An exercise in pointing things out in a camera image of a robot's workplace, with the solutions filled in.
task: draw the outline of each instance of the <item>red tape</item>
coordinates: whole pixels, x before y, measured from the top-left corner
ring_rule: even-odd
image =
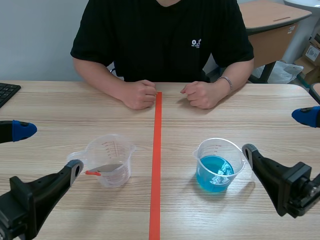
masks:
[[[162,92],[155,99],[149,240],[160,240]]]

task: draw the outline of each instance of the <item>desk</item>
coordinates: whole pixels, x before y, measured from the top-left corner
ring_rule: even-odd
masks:
[[[147,240],[154,108],[134,111],[83,82],[10,81],[22,89],[0,109],[1,120],[35,123],[30,139],[0,144],[0,194],[9,178],[32,181],[62,169],[71,152],[101,135],[118,133],[137,145],[132,177],[103,188],[81,174],[45,222],[39,240]],[[320,204],[304,217],[279,217],[262,185],[250,183],[249,165],[224,194],[202,191],[194,178],[193,150],[220,137],[255,144],[284,165],[303,161],[320,172],[319,131],[291,118],[315,101],[295,85],[247,84],[213,110],[189,106],[183,83],[159,83],[163,92],[161,240],[314,240]]]
[[[239,4],[243,21],[254,48],[255,68],[265,65],[260,78],[251,76],[253,83],[267,83],[276,61],[284,56],[299,21],[311,12],[267,0]]]

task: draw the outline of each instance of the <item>measuring cup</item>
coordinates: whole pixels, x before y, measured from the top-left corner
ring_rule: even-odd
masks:
[[[245,156],[231,141],[210,138],[193,153],[197,159],[196,179],[207,191],[221,192],[245,167]]]
[[[99,172],[97,180],[107,188],[116,188],[128,181],[131,176],[131,155],[136,146],[118,134],[110,134],[96,138],[84,151],[71,153],[67,160],[79,159],[88,170],[102,167],[112,171]]]

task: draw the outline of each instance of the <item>white plastic bag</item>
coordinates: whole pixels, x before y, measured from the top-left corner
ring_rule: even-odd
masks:
[[[257,78],[261,77],[265,66],[260,66],[253,71],[253,75]],[[277,61],[274,65],[272,73],[268,79],[269,84],[288,84],[294,80],[299,73],[304,69],[303,66],[287,64],[282,61]]]

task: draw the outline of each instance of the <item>fist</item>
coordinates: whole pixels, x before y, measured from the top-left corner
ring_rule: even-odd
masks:
[[[151,81],[126,82],[120,100],[128,108],[142,110],[154,105],[156,95],[156,84]]]
[[[211,109],[222,99],[215,83],[194,81],[187,84],[181,91],[187,95],[190,105],[200,109]]]

